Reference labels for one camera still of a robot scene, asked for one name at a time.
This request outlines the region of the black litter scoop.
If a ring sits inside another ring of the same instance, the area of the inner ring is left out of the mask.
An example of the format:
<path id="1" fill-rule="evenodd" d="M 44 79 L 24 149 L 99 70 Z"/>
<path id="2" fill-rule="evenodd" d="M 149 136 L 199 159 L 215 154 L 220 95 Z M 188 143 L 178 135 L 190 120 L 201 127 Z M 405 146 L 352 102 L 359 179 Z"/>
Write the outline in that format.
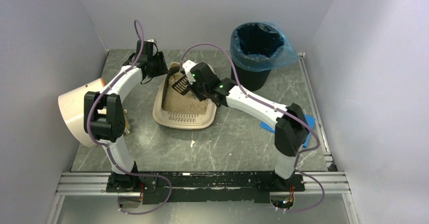
<path id="1" fill-rule="evenodd" d="M 190 84 L 186 75 L 183 75 L 180 79 L 178 79 L 171 87 L 181 94 L 182 96 L 186 95 L 190 90 Z"/>

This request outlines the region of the beige litter box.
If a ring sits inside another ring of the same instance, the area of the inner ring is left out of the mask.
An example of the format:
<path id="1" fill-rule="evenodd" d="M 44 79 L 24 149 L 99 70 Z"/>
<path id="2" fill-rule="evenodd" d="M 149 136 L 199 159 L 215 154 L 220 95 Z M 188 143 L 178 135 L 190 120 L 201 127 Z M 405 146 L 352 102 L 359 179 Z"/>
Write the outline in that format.
<path id="1" fill-rule="evenodd" d="M 155 97 L 153 107 L 153 118 L 155 121 L 166 127 L 183 130 L 198 130 L 209 127 L 213 123 L 217 111 L 216 105 L 209 99 L 207 99 L 208 106 L 205 114 L 179 114 L 162 109 L 168 79 L 174 73 L 179 72 L 179 63 L 171 62 L 167 68 L 168 74 L 162 77 L 161 85 Z"/>

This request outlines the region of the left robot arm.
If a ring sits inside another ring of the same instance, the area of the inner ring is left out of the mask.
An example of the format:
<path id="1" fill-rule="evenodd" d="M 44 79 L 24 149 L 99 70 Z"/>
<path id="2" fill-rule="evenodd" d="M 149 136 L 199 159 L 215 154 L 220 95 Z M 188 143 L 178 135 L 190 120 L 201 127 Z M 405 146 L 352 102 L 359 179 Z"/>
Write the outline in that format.
<path id="1" fill-rule="evenodd" d="M 88 91 L 83 98 L 83 128 L 90 139 L 105 151 L 111 174 L 108 192 L 132 192 L 144 188 L 137 164 L 130 156 L 124 141 L 125 113 L 122 102 L 145 78 L 152 79 L 168 72 L 163 52 L 154 39 L 137 42 L 131 54 L 100 91 Z"/>

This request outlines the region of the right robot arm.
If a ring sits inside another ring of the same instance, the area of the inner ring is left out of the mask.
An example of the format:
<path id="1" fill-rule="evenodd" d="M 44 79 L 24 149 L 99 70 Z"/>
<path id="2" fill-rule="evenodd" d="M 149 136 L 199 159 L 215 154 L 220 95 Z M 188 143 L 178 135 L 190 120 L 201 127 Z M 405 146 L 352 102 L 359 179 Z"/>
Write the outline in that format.
<path id="1" fill-rule="evenodd" d="M 305 116 L 295 103 L 290 106 L 269 101 L 230 78 L 220 80 L 206 63 L 190 60 L 182 65 L 188 80 L 187 88 L 201 100 L 210 99 L 216 106 L 241 110 L 266 123 L 274 130 L 274 145 L 278 152 L 274 172 L 282 179 L 290 178 L 295 171 L 298 151 L 307 140 L 309 131 L 301 124 Z"/>

